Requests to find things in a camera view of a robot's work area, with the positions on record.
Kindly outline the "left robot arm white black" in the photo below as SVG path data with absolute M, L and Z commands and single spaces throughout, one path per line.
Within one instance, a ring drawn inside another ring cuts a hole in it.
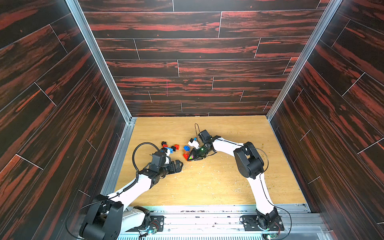
M 84 240 L 116 240 L 127 231 L 137 231 L 142 236 L 152 234 L 159 229 L 159 221 L 152 220 L 150 211 L 144 207 L 129 208 L 140 195 L 150 190 L 160 179 L 167 175 L 180 173 L 183 163 L 172 161 L 168 153 L 157 151 L 152 161 L 129 184 L 108 196 L 94 198 L 79 235 Z

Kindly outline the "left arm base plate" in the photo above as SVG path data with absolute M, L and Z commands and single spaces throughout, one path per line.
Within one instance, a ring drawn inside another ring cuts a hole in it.
M 141 232 L 155 234 L 164 230 L 165 217 L 164 216 L 149 216 L 144 220 L 144 223 L 136 228 L 128 230 L 128 232 Z

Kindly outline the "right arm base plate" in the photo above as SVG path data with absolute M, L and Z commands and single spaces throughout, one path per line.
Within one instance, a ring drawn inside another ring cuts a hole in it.
M 245 231 L 275 231 L 282 232 L 285 230 L 284 224 L 280 216 L 273 221 L 267 221 L 258 215 L 243 215 L 240 222 Z

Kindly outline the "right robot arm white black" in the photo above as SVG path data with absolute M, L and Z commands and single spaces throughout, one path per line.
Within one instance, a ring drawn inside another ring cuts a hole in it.
M 212 137 L 206 130 L 191 138 L 184 150 L 188 153 L 185 159 L 189 162 L 200 161 L 210 153 L 222 152 L 235 158 L 240 174 L 251 186 L 256 201 L 256 225 L 262 231 L 283 230 L 284 225 L 273 204 L 265 181 L 264 161 L 257 148 L 251 143 L 235 143 L 220 136 Z

